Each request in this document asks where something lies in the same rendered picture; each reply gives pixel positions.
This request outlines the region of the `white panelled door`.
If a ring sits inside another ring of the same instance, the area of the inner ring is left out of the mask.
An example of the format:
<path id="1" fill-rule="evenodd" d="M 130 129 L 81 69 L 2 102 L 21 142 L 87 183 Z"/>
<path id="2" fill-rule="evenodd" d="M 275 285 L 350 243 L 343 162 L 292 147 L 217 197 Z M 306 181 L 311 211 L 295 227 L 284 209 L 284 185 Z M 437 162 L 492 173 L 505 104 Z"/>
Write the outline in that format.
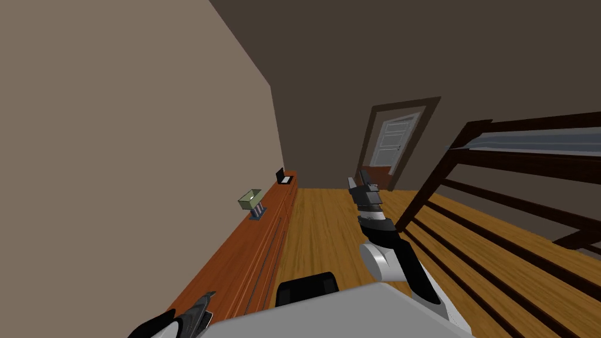
<path id="1" fill-rule="evenodd" d="M 370 167 L 388 167 L 389 174 L 393 173 L 420 115 L 419 111 L 382 122 Z"/>

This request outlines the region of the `long orange wooden sideboard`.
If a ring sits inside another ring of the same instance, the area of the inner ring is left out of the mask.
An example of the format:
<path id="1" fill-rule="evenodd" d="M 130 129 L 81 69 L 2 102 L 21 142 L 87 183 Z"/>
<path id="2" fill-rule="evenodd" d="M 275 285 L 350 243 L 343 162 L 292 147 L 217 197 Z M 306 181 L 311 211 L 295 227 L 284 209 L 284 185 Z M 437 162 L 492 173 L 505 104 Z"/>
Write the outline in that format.
<path id="1" fill-rule="evenodd" d="M 207 292 L 214 292 L 212 323 L 269 308 L 298 192 L 296 171 L 285 174 L 291 183 L 269 189 L 261 219 L 243 220 L 176 298 L 170 307 L 177 315 Z"/>

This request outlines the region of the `dark wooden bunk bed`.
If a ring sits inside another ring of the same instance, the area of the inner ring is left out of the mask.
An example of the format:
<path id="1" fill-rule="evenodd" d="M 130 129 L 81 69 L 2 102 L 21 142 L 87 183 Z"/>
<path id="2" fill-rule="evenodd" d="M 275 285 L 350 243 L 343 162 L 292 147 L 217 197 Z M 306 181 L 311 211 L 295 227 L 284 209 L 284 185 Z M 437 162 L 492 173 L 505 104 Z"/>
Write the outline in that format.
<path id="1" fill-rule="evenodd" d="M 465 125 L 397 227 L 477 338 L 601 338 L 601 111 Z"/>

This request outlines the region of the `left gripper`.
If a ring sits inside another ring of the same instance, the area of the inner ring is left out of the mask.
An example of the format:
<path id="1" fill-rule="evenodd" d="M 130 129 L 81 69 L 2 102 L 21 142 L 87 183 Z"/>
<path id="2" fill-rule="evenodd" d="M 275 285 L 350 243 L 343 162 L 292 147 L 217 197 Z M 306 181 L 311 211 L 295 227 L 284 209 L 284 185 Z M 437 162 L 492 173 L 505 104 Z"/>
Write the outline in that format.
<path id="1" fill-rule="evenodd" d="M 198 338 L 202 335 L 212 319 L 212 312 L 207 309 L 214 295 L 215 292 L 207 292 L 193 307 L 176 317 L 178 323 L 176 338 Z"/>

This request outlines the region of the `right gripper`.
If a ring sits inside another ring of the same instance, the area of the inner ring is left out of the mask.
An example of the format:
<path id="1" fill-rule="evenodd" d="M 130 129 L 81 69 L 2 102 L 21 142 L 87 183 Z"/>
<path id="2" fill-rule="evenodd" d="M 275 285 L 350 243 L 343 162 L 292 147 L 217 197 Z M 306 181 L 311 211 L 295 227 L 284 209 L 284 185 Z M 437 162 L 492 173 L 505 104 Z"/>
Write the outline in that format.
<path id="1" fill-rule="evenodd" d="M 380 204 L 383 203 L 379 196 L 379 188 L 372 184 L 372 179 L 365 169 L 359 170 L 362 185 L 356 185 L 353 177 L 348 177 L 349 189 L 352 189 L 352 199 L 361 212 L 382 212 Z"/>

